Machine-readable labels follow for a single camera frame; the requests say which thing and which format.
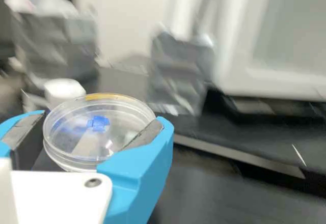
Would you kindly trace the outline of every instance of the blue holder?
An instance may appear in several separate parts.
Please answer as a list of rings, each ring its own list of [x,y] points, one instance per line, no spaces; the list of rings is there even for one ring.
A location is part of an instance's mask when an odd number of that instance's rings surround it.
[[[3,136],[21,119],[43,110],[13,117],[0,124],[0,157],[9,157]],[[110,177],[113,194],[104,223],[146,223],[164,188],[173,155],[173,125],[162,117],[162,131],[147,145],[118,152],[97,166]]]

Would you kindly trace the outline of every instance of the petri dish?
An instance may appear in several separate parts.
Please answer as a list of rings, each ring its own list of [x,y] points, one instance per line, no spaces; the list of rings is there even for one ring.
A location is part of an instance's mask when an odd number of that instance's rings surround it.
[[[96,171],[155,119],[143,102],[120,94],[89,94],[54,108],[43,124],[46,153],[71,172]]]

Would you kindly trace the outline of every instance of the yellow label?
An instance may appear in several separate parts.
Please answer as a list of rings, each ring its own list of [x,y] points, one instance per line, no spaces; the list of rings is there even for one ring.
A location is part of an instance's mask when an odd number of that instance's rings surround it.
[[[124,95],[120,95],[120,94],[115,94],[115,93],[94,93],[94,94],[89,94],[86,96],[86,101],[89,101],[89,100],[98,100],[98,99],[106,99],[106,98],[109,98],[109,99],[130,99],[129,97],[127,96],[124,96]]]

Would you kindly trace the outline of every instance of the white wall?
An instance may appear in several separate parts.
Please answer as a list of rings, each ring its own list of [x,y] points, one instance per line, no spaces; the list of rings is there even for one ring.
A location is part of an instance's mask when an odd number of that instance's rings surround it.
[[[94,6],[103,57],[114,62],[132,53],[149,56],[151,36],[164,20],[168,0],[74,0],[85,11]]]

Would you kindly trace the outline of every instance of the white cap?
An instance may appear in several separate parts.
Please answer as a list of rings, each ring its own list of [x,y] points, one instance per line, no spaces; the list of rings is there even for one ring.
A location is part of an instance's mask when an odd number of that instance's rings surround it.
[[[64,101],[86,94],[80,83],[73,79],[53,79],[44,84],[45,99],[48,107],[53,109]]]

